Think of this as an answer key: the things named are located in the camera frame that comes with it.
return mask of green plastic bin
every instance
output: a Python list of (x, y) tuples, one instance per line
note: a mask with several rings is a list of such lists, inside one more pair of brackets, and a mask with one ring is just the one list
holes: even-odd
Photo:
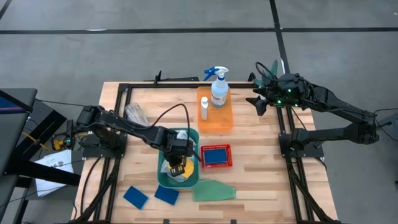
[[(171, 128), (176, 131), (181, 131), (181, 130), (188, 130), (187, 128)], [(189, 136), (194, 140), (196, 143), (195, 146), (195, 152), (199, 155), (199, 134), (196, 130), (190, 128)], [(180, 183), (177, 182), (170, 177), (166, 173), (161, 173), (160, 169), (162, 168), (164, 158), (163, 158), (163, 152), (159, 151), (159, 157), (158, 157), (158, 162), (157, 162), (157, 181), (159, 181), (159, 184), (162, 187), (166, 188), (173, 188), (173, 189), (187, 189), (187, 188), (192, 188), (194, 187), (198, 181), (199, 181), (199, 162), (197, 159), (193, 160), (193, 173), (192, 175), (188, 178), (188, 180)]]

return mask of white paper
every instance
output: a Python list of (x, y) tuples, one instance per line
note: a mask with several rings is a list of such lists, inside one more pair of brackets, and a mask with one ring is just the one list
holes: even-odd
[[(42, 164), (48, 167), (55, 167), (55, 169), (60, 169), (73, 173), (73, 167), (72, 164), (70, 164), (71, 161), (72, 161), (71, 150), (64, 150), (62, 152), (57, 152), (45, 156), (43, 157), (43, 159), (35, 161), (35, 163)], [(42, 179), (36, 179), (37, 196), (39, 197), (43, 197), (44, 195), (47, 195), (55, 190), (58, 190), (63, 186), (65, 186), (65, 184), (59, 184)]]

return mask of wooden table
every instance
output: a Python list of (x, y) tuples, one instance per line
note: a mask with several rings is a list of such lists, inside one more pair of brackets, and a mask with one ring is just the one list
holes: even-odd
[[(114, 109), (118, 85), (118, 82), (104, 83), (99, 104), (106, 110)], [(231, 89), (234, 128), (230, 133), (200, 135), (201, 145), (231, 145), (232, 168), (201, 170), (200, 175), (202, 179), (218, 180), (234, 187), (235, 200), (196, 203), (192, 200), (192, 191), (189, 189), (180, 191), (175, 206), (155, 198), (159, 152), (146, 146), (140, 139), (129, 136), (126, 155), (121, 160), (112, 223), (162, 223), (165, 218), (170, 219), (171, 223), (229, 223), (231, 219), (237, 219), (238, 223), (295, 223), (285, 159), (280, 155), (277, 137), (280, 129), (276, 109), (269, 106), (265, 115), (259, 117), (255, 107), (247, 103), (245, 97), (256, 97), (256, 94), (251, 89)], [(197, 129), (195, 88), (136, 88), (132, 91), (131, 101), (140, 104), (150, 123), (171, 106), (185, 103), (191, 127)], [(285, 109), (283, 112), (287, 123)], [(308, 129), (315, 129), (310, 110), (296, 112)], [(158, 125), (168, 128), (186, 127), (183, 108), (175, 108), (167, 113)], [(85, 162), (75, 200), (78, 210), (83, 184), (95, 160), (88, 159)], [(98, 192), (103, 160), (97, 163), (88, 181), (84, 208)], [(327, 215), (337, 219), (325, 168), (313, 158), (304, 158), (303, 163), (310, 193)], [(138, 210), (123, 198), (130, 186), (148, 196), (143, 210)], [(301, 194), (299, 197), (303, 218), (306, 218)], [(105, 195), (101, 208), (102, 219), (107, 204), (108, 195)]]

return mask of gray floor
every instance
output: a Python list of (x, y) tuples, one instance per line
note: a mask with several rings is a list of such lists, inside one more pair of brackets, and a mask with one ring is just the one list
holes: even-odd
[[(277, 0), (282, 27), (398, 27), (393, 0)], [(13, 0), (0, 29), (134, 29), (273, 27), (266, 0)], [(398, 32), (284, 34), (290, 70), (327, 86), (342, 100), (369, 111), (398, 106)], [(1, 86), (29, 86), (38, 98), (95, 104), (102, 83), (202, 76), (228, 67), (228, 80), (246, 80), (254, 62), (279, 58), (274, 33), (0, 35)], [(79, 108), (54, 105), (69, 118)], [(318, 129), (346, 121), (314, 113)], [(345, 223), (396, 223), (398, 143), (383, 133), (370, 146), (324, 144), (330, 186)], [(17, 189), (13, 198), (18, 198)], [(66, 222), (72, 202), (29, 202), (24, 221)], [(2, 223), (10, 223), (10, 203)]]

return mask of red plastic basket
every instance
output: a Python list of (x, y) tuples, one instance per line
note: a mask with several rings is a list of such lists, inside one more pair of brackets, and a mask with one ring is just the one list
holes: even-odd
[[(206, 164), (205, 158), (205, 151), (208, 150), (217, 150), (217, 149), (225, 149), (226, 151), (226, 162), (221, 164)], [(201, 167), (202, 169), (212, 169), (212, 168), (224, 168), (224, 167), (232, 167), (232, 153), (231, 153), (231, 146), (229, 144), (222, 144), (222, 145), (212, 145), (212, 146), (202, 146), (200, 148), (200, 155), (201, 155)]]

